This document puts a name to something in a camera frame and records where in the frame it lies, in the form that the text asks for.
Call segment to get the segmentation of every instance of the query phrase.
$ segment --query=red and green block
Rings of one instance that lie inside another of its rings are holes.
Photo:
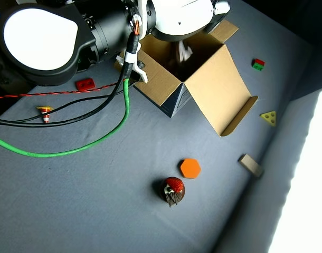
[[[256,70],[262,71],[264,68],[264,61],[261,61],[260,59],[254,59],[252,61],[252,67]]]

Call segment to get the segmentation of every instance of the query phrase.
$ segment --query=red cable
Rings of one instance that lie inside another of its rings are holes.
[[[106,89],[109,87],[114,86],[115,83],[109,84],[109,85],[105,85],[99,88],[95,88],[95,89],[90,89],[87,91],[57,91],[57,92],[43,92],[43,93],[23,93],[23,94],[18,94],[18,95],[4,95],[4,96],[0,96],[0,99],[5,99],[5,98],[21,98],[23,96],[46,96],[46,95],[59,95],[59,94],[74,94],[74,93],[88,93],[88,92],[92,92],[92,91],[100,91],[102,89]]]

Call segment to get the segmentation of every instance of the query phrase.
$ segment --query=cardboard box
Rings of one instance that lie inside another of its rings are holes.
[[[171,65],[172,44],[146,36],[138,59],[149,81],[136,88],[170,117],[193,97],[216,133],[230,134],[258,98],[251,96],[224,45],[237,30],[224,20],[210,34],[187,39],[193,55],[181,73]]]

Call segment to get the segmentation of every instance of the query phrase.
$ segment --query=red toy brick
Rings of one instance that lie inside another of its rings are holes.
[[[86,91],[86,90],[93,89],[96,87],[92,78],[78,81],[75,83],[75,85],[76,85],[78,91]]]
[[[261,61],[260,59],[255,59],[255,63],[258,63],[262,66],[264,66],[265,62],[264,61]]]

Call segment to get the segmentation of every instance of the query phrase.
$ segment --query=orange hexagonal block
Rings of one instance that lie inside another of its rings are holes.
[[[201,167],[195,159],[185,159],[180,166],[181,172],[185,178],[197,178]]]

